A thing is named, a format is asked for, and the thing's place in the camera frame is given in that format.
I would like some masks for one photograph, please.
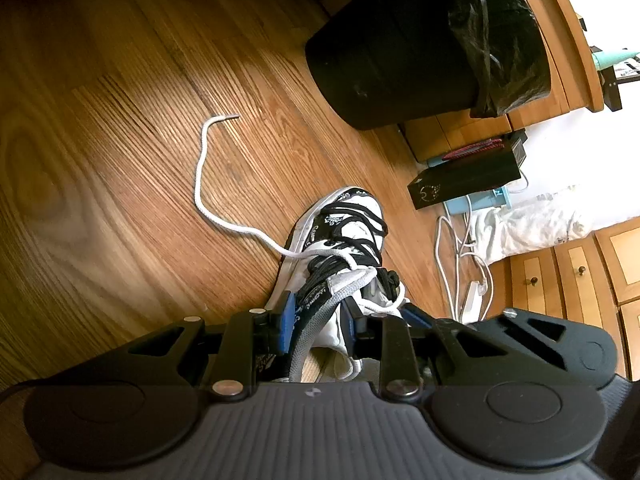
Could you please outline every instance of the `round black joint cover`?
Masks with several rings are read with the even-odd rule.
[[[604,406],[590,386],[505,382],[444,386],[431,399],[444,436],[482,459],[515,468],[560,465],[602,436]]]
[[[198,418],[194,388],[101,381],[41,386],[24,408],[38,453],[85,470],[136,465],[177,444]]]

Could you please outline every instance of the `wooden floor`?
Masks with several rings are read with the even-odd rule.
[[[210,208],[283,242],[318,198],[363,186],[389,224],[385,266],[415,303],[447,313],[433,259],[440,210],[414,211],[402,135],[347,126],[310,77],[303,47],[327,19],[315,1],[0,9],[2,387],[185,315],[222,322],[264,304],[278,256],[193,206],[200,125],[220,112],[242,117],[210,131]]]

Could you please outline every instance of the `white wall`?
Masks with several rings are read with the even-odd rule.
[[[586,21],[589,44],[640,50],[640,0],[571,2]],[[640,81],[621,85],[620,97],[617,112],[574,110],[528,126],[522,169],[529,189],[512,202],[577,184],[594,205],[594,228],[640,216]]]

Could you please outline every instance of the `shoe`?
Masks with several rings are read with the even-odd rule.
[[[361,370],[359,360],[348,356],[338,306],[351,296],[363,314],[384,312],[400,316],[407,302],[398,275],[382,267],[382,249],[388,233],[382,208],[371,193],[344,187],[320,199],[298,220],[286,248],[296,253],[338,250],[350,254],[352,269],[338,255],[290,258],[284,256],[266,309],[275,306],[284,290],[296,294],[296,320],[290,351],[281,364],[283,380],[300,381],[310,348],[335,351],[333,375],[353,379]]]

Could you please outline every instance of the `teal cone object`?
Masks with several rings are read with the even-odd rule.
[[[640,54],[639,50],[603,50],[602,52],[592,52],[591,57],[593,57],[596,70],[600,71],[638,54]]]

